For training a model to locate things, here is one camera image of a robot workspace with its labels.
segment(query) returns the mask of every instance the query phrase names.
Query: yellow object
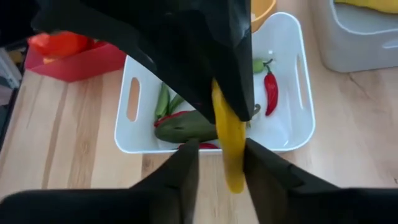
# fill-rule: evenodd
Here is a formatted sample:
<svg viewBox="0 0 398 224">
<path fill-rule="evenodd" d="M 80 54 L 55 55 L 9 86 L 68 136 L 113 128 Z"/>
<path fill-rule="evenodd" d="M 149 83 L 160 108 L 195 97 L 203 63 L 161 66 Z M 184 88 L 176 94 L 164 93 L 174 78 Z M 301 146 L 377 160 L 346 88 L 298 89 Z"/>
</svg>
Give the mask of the yellow object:
<svg viewBox="0 0 398 224">
<path fill-rule="evenodd" d="M 251 0 L 251 13 L 256 17 L 251 21 L 251 32 L 257 31 L 266 19 L 275 12 L 276 0 Z"/>
<path fill-rule="evenodd" d="M 217 136 L 223 150 L 226 182 L 232 193 L 241 193 L 244 186 L 243 153 L 246 142 L 246 122 L 242 122 L 231 109 L 215 79 L 212 88 L 211 98 Z"/>
<path fill-rule="evenodd" d="M 335 0 L 359 7 L 368 7 L 386 13 L 398 13 L 398 0 Z"/>
</svg>

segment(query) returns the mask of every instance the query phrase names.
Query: white plastic bin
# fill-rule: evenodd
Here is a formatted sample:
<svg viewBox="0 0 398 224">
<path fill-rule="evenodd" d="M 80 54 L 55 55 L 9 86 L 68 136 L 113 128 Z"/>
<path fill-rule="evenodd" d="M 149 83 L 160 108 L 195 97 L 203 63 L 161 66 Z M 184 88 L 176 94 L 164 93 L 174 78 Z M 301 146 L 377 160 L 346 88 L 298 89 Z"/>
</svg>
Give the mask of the white plastic bin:
<svg viewBox="0 0 398 224">
<path fill-rule="evenodd" d="M 398 14 L 311 0 L 322 61 L 337 72 L 398 66 Z"/>
<path fill-rule="evenodd" d="M 266 20 L 252 34 L 253 57 L 269 58 L 272 51 L 272 71 L 279 86 L 279 102 L 273 114 L 265 117 L 265 71 L 254 76 L 254 96 L 261 111 L 251 122 L 247 137 L 273 151 L 289 151 L 303 146 L 315 129 L 315 118 L 304 52 L 302 31 L 298 20 L 279 12 Z M 132 79 L 139 82 L 138 111 L 135 121 L 127 118 Z M 126 153 L 174 152 L 178 144 L 163 142 L 154 135 L 154 110 L 161 81 L 148 69 L 127 57 L 124 67 L 115 141 Z M 192 110 L 185 102 L 180 110 Z M 221 152 L 221 149 L 203 149 Z"/>
</svg>

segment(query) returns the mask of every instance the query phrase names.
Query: wooden table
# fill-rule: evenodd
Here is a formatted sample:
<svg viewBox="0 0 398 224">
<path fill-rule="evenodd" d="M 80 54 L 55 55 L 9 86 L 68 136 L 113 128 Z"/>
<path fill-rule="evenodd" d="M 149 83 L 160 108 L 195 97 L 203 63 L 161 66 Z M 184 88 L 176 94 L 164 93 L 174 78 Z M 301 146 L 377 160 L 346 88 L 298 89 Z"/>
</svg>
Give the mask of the wooden table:
<svg viewBox="0 0 398 224">
<path fill-rule="evenodd" d="M 321 64 L 307 0 L 278 0 L 302 24 L 317 127 L 282 156 L 336 185 L 397 187 L 398 68 L 340 74 Z M 0 195 L 23 189 L 127 187 L 168 156 L 114 142 L 122 71 L 66 84 L 26 72 L 0 155 Z M 256 223 L 245 191 L 231 195 L 220 156 L 201 156 L 197 223 Z"/>
</svg>

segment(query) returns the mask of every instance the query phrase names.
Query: yellow plastic banana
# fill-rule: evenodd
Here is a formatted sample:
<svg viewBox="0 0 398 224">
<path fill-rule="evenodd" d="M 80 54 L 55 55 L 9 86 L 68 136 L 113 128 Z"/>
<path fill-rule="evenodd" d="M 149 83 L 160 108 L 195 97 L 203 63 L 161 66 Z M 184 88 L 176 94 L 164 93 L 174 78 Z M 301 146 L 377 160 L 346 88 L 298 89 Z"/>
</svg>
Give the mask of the yellow plastic banana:
<svg viewBox="0 0 398 224">
<path fill-rule="evenodd" d="M 226 182 L 230 191 L 238 194 L 244 187 L 243 153 L 246 142 L 246 122 L 242 122 L 231 109 L 216 80 L 213 80 L 212 89 L 211 97 L 217 136 L 223 150 Z"/>
<path fill-rule="evenodd" d="M 398 0 L 335 0 L 335 2 L 368 7 L 386 13 L 398 13 Z"/>
</svg>

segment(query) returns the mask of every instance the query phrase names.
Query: red pepper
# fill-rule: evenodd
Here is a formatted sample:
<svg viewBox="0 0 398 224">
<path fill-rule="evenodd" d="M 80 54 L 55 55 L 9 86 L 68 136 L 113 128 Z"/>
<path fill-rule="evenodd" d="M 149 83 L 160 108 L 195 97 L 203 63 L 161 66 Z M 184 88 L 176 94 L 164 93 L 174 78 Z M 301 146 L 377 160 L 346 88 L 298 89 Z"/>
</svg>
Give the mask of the red pepper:
<svg viewBox="0 0 398 224">
<path fill-rule="evenodd" d="M 264 86 L 267 92 L 268 105 L 266 110 L 266 116 L 269 116 L 276 108 L 278 104 L 278 85 L 274 74 L 272 74 L 269 66 L 267 65 L 268 73 L 264 78 Z"/>
<path fill-rule="evenodd" d="M 186 113 L 186 112 L 189 112 L 189 111 L 180 111 L 180 112 L 175 113 L 175 114 L 171 114 L 171 115 L 168 115 L 168 116 L 164 116 L 163 118 L 160 118 L 159 120 L 157 120 L 157 121 L 154 123 L 154 126 L 155 126 L 155 128 L 156 128 L 156 127 L 158 127 L 161 123 L 163 123 L 165 120 L 167 120 L 167 119 L 169 119 L 169 118 L 174 118 L 174 117 L 179 116 L 179 115 L 181 115 L 181 114 L 184 114 L 184 113 Z"/>
<path fill-rule="evenodd" d="M 90 39 L 69 31 L 58 34 L 37 34 L 28 39 L 30 47 L 46 58 L 62 58 L 86 50 Z"/>
<path fill-rule="evenodd" d="M 212 143 L 200 143 L 199 144 L 199 149 L 219 149 L 219 148 L 220 147 L 218 147 Z"/>
</svg>

